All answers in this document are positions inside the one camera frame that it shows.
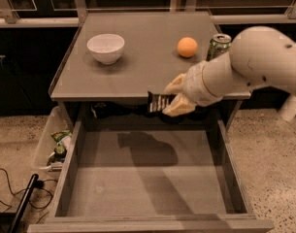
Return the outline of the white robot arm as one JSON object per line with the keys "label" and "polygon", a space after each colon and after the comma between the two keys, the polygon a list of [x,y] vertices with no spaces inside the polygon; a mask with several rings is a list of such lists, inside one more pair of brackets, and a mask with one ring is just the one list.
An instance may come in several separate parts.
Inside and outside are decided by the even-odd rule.
{"label": "white robot arm", "polygon": [[234,38],[227,52],[175,77],[164,89],[175,98],[162,113],[185,115],[229,94],[268,86],[289,93],[279,116],[285,121],[295,118],[296,43],[274,28],[250,27]]}

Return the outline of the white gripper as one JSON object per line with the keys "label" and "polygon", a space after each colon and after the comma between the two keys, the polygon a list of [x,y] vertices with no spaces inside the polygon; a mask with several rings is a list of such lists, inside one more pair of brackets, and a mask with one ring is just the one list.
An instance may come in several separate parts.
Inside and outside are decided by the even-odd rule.
{"label": "white gripper", "polygon": [[208,107],[219,102],[222,96],[213,95],[204,83],[204,68],[207,61],[191,66],[186,73],[176,76],[164,89],[165,94],[177,94],[162,111],[169,117],[178,117],[193,112],[197,106]]}

